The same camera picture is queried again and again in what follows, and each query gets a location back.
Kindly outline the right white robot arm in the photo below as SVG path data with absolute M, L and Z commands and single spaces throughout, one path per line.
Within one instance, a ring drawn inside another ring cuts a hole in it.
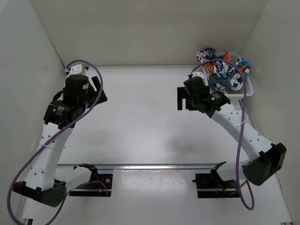
M 177 109 L 184 108 L 182 100 L 185 100 L 187 110 L 206 114 L 241 142 L 241 148 L 248 156 L 248 160 L 239 165 L 241 179 L 260 186 L 282 168 L 286 147 L 282 143 L 272 143 L 251 125 L 242 122 L 241 113 L 235 110 L 224 93 L 210 93 L 209 87 L 198 76 L 183 84 L 177 88 Z

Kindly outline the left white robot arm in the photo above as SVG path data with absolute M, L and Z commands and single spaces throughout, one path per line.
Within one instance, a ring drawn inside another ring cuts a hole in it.
M 85 75 L 70 75 L 65 87 L 48 105 L 44 115 L 41 147 L 23 181 L 13 185 L 13 191 L 39 203 L 57 207 L 67 193 L 85 184 L 92 188 L 98 183 L 98 172 L 94 165 L 80 164 L 73 169 L 58 169 L 65 143 L 72 133 L 76 119 L 91 108 L 93 103 L 107 101 L 100 93 L 99 78 Z

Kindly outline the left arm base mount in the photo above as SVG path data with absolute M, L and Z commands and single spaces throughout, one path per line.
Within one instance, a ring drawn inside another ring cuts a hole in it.
M 74 167 L 87 169 L 91 172 L 90 179 L 81 185 L 70 191 L 69 196 L 78 197 L 111 197 L 112 185 L 113 185 L 113 173 L 99 172 L 94 165 L 90 164 L 80 164 Z

